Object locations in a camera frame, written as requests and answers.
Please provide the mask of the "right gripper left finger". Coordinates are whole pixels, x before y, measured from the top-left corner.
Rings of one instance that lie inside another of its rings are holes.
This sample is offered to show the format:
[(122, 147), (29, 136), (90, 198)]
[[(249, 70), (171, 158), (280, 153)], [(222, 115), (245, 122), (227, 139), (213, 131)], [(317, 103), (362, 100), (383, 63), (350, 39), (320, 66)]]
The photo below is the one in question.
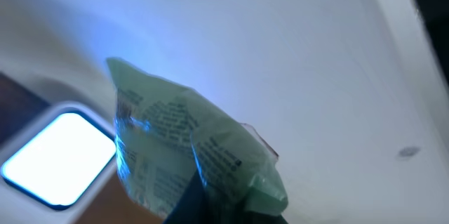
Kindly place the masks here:
[(206, 193), (199, 172), (196, 171), (184, 194), (163, 224), (207, 224), (209, 222)]

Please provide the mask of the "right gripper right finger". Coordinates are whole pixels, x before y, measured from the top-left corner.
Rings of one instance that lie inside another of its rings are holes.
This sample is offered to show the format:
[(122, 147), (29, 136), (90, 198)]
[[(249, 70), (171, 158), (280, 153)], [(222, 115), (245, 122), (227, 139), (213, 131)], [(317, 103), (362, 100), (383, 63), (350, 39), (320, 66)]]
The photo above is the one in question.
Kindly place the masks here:
[(244, 212), (242, 215), (242, 223), (244, 224), (288, 224), (288, 222), (280, 216), (270, 216), (267, 214), (256, 213), (252, 211)]

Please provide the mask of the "light green wipes packet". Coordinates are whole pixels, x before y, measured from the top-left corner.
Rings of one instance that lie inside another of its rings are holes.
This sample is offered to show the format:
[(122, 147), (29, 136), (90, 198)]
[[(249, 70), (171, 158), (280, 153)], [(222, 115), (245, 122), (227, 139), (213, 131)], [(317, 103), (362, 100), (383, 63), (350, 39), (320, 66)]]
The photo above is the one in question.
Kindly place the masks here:
[(116, 89), (117, 173), (127, 195), (164, 220), (199, 172), (209, 223), (280, 216), (288, 195), (277, 154), (194, 89), (108, 58)]

